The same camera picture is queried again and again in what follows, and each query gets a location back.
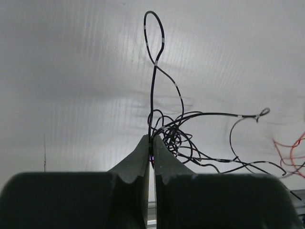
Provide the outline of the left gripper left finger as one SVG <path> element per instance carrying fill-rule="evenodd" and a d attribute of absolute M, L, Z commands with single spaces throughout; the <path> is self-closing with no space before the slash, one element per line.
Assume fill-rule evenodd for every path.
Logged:
<path fill-rule="evenodd" d="M 106 172 L 26 172 L 0 194 L 3 229 L 145 229 L 149 143 Z"/>

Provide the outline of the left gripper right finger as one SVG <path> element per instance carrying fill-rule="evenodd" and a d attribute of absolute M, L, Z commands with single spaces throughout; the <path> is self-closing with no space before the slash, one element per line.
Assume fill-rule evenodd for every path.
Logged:
<path fill-rule="evenodd" d="M 300 229 L 284 185 L 262 174 L 197 174 L 152 144 L 159 229 Z"/>

